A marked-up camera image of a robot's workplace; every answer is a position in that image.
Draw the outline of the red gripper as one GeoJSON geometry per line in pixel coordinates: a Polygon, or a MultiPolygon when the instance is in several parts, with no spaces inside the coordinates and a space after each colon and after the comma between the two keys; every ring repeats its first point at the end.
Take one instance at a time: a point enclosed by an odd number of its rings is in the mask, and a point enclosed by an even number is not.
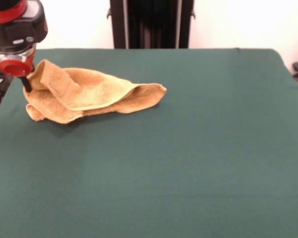
{"type": "Polygon", "coordinates": [[[0,71],[6,75],[21,77],[26,92],[32,91],[27,75],[34,70],[35,50],[36,44],[32,44],[29,48],[14,54],[0,53],[0,71]]]}

